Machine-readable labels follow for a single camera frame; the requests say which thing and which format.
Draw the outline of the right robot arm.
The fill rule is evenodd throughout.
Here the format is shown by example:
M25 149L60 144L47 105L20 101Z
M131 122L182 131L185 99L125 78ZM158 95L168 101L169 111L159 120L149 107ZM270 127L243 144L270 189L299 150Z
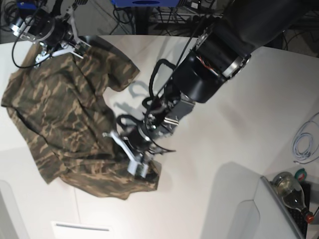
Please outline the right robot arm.
M64 16L61 15L63 1L56 0L52 11L48 11L46 0L17 0L17 17L9 25L10 30L17 40L22 39L42 47L36 55L34 63L27 66L19 66L14 59L14 49L11 58L19 69L37 67L44 61L71 53L83 58L84 53L91 45L82 40L75 23L75 10L80 5L85 5L86 0L75 0L70 5Z

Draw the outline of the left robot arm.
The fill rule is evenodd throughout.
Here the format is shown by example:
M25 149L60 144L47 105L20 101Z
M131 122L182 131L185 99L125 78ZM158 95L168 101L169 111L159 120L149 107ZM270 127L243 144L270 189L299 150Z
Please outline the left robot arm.
M252 52L318 6L316 0L233 0L176 64L158 60L143 100L144 117L119 115L118 124L127 119L132 125L107 133L128 158L128 172L145 178L154 156L168 153L157 139L173 134L196 103L207 102L247 65Z

